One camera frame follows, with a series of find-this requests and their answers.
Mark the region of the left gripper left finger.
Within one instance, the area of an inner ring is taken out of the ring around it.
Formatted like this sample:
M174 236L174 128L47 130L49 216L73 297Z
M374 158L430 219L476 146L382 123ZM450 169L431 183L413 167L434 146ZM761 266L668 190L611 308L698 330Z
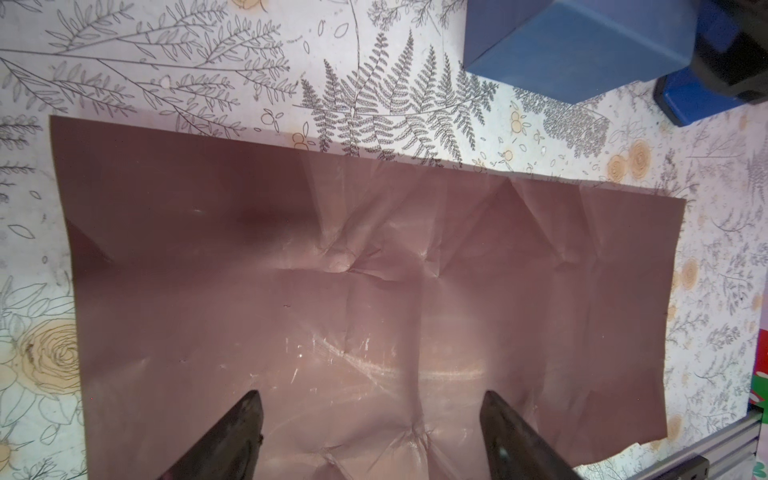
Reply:
M252 479L263 444L263 422L260 394L251 390L159 479Z

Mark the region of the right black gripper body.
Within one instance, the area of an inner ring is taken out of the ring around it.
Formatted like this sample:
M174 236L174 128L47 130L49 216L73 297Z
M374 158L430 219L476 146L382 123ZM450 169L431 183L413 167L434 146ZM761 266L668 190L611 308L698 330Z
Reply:
M767 101L767 3L700 3L691 68L708 89L750 104Z

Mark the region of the blue gift box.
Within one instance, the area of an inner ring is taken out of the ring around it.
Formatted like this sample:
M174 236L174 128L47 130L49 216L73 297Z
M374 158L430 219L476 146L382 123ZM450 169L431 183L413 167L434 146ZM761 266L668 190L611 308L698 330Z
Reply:
M689 0L471 0L463 64L575 104L687 67L699 8Z

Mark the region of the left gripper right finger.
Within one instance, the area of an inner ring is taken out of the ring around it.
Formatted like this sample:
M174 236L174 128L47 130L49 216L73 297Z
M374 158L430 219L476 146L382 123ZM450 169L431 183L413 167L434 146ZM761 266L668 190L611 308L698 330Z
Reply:
M580 479L497 392L485 392L479 418L491 479Z

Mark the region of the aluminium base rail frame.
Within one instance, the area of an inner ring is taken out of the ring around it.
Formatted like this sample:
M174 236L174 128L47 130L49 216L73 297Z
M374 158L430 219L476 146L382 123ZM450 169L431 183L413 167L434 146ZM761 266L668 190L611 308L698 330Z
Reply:
M633 475L632 479L751 479L757 464L762 416L762 408L750 405L742 419Z

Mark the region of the floral table mat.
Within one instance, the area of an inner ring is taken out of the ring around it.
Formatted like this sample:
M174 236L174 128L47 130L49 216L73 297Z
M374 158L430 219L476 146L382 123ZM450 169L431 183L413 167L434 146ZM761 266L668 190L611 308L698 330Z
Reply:
M744 416L767 271L767 109L686 128L654 81L568 105L463 69L464 1L1 5L1 475L84 479L53 114L686 201L666 337L669 434L627 477Z

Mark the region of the maroon wrapping paper sheet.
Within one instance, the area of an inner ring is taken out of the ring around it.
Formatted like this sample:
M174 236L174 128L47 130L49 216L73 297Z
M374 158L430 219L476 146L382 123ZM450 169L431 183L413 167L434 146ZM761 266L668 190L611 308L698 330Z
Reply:
M685 203L55 117L89 475L246 392L260 479L485 479L496 391L573 466L667 434Z

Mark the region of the blue tape dispenser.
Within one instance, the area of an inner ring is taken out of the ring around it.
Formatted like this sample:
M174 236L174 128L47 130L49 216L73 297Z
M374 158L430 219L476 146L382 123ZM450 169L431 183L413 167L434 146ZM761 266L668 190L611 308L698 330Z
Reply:
M717 1L702 1L696 31L695 56L714 60L735 45L739 26ZM656 81L653 98L672 124L686 127L699 120L744 104L737 96L724 95L707 84L693 65Z

